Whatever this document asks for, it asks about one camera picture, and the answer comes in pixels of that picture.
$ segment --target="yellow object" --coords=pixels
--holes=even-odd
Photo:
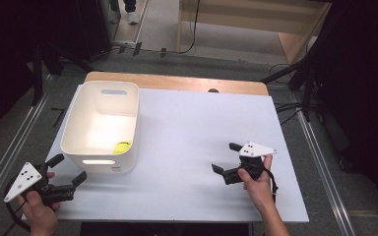
[[[126,152],[131,147],[132,142],[120,142],[115,146],[113,152],[115,154],[122,154]]]

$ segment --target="bin handle cutout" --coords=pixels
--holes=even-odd
[[[85,164],[115,164],[115,160],[82,160]]]
[[[102,89],[100,92],[105,95],[127,95],[128,94],[126,90],[115,90],[115,89]]]

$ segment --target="shoe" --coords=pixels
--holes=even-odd
[[[140,21],[140,18],[138,17],[136,12],[127,13],[127,17],[128,17],[128,24],[130,25],[135,25],[136,23]]]
[[[111,24],[118,23],[118,19],[120,18],[119,12],[110,11],[108,18]]]

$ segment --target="jeans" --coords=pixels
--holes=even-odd
[[[126,12],[136,11],[136,0],[124,0],[124,4]],[[118,0],[109,0],[109,5],[112,11],[119,12]]]

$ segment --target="white tabletop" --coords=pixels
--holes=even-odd
[[[89,173],[59,219],[81,221],[253,222],[261,220],[242,184],[225,185],[211,164],[237,167],[228,143],[276,148],[272,172],[285,222],[308,222],[272,98],[182,90],[140,89],[140,142],[135,168],[125,174]],[[61,153],[68,115],[47,158]],[[71,159],[54,167],[55,185],[81,170]]]

